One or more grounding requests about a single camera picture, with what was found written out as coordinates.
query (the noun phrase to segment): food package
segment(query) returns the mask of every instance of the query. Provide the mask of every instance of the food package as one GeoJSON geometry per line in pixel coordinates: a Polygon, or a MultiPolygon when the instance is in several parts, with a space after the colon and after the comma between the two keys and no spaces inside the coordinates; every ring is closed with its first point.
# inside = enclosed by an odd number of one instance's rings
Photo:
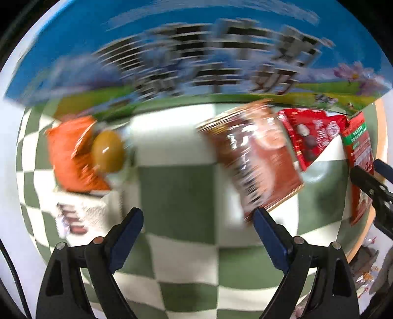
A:
{"type": "Polygon", "coordinates": [[[231,172],[246,220],[255,208],[273,209],[303,186],[269,101],[235,107],[198,127],[231,172]]]}
{"type": "Polygon", "coordinates": [[[92,230],[106,234],[123,219],[118,191],[98,197],[56,189],[53,198],[53,215],[60,238],[84,235],[92,230]]]}
{"type": "MultiPolygon", "coordinates": [[[[363,113],[349,120],[348,127],[342,132],[345,152],[349,160],[349,168],[360,166],[374,174],[373,152],[370,135],[363,113]]],[[[359,187],[352,184],[352,218],[351,225],[356,224],[371,205],[371,198],[359,187]]]]}
{"type": "Polygon", "coordinates": [[[100,128],[100,124],[86,116],[46,131],[50,161],[64,190],[108,192],[111,187],[107,174],[124,166],[126,146],[122,136],[117,131],[100,128]]]}
{"type": "Polygon", "coordinates": [[[278,119],[288,132],[303,171],[347,124],[345,115],[329,116],[323,110],[306,108],[285,108],[278,112],[278,119]]]}

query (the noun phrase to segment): red and green package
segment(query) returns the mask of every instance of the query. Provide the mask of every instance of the red and green package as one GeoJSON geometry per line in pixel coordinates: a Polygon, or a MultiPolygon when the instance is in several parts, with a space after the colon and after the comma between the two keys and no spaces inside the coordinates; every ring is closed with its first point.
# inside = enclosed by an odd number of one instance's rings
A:
{"type": "MultiPolygon", "coordinates": [[[[349,168],[359,165],[371,175],[374,174],[373,153],[370,135],[363,113],[349,120],[348,127],[342,132],[343,144],[349,160],[349,168]]],[[[371,205],[371,198],[359,187],[352,185],[352,219],[356,224],[371,205]]]]}
{"type": "Polygon", "coordinates": [[[323,110],[285,108],[278,112],[291,139],[300,168],[305,171],[347,125],[345,115],[329,116],[323,110]]]}

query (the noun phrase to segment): wooden edge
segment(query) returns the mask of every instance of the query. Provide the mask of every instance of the wooden edge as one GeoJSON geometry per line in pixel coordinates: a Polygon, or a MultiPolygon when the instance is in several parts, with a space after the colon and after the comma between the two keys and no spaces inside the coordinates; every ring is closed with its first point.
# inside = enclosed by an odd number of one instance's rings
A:
{"type": "MultiPolygon", "coordinates": [[[[387,126],[386,126],[384,102],[382,101],[382,98],[379,98],[378,100],[375,101],[375,109],[376,109],[376,117],[377,117],[377,125],[378,125],[378,143],[376,147],[375,158],[380,158],[382,161],[387,162],[387,126]]],[[[380,175],[378,179],[381,182],[384,181],[384,178],[380,175]]],[[[374,221],[374,218],[375,218],[375,209],[374,207],[371,206],[366,225],[362,233],[360,234],[358,241],[353,246],[351,251],[347,254],[348,262],[350,262],[358,252],[360,246],[362,245],[364,239],[367,236],[367,233],[371,227],[371,224],[374,221]]]]}

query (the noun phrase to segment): brown ball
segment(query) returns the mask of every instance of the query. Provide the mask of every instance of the brown ball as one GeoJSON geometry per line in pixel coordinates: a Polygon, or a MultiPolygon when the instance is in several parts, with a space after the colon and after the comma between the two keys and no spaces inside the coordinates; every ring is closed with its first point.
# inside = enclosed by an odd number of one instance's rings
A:
{"type": "Polygon", "coordinates": [[[119,135],[111,130],[98,134],[93,141],[92,156],[95,168],[102,173],[121,170],[125,151],[119,135]]]}

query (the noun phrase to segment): checkered tablecloth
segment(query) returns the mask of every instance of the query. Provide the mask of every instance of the checkered tablecloth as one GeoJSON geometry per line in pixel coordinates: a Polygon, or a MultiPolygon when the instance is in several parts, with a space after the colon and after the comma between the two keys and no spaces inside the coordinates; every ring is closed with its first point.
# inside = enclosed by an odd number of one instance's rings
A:
{"type": "MultiPolygon", "coordinates": [[[[140,207],[145,226],[114,278],[140,319],[256,319],[283,277],[254,229],[242,223],[232,183],[195,130],[198,123],[234,106],[184,106],[136,115],[130,121],[137,165],[124,186],[124,206],[140,207]]],[[[375,151],[375,106],[364,113],[375,151]]],[[[27,110],[16,158],[21,212],[45,262],[61,241],[48,200],[57,183],[44,132],[53,125],[50,116],[27,110]]],[[[348,165],[340,137],[301,177],[304,188],[271,215],[310,244],[338,240],[348,252],[367,215],[349,226],[348,165]]],[[[71,245],[90,240],[89,233],[67,238],[71,245]]],[[[302,295],[313,278],[310,271],[302,295]]],[[[90,301],[99,308],[86,269],[83,280],[90,301]]]]}

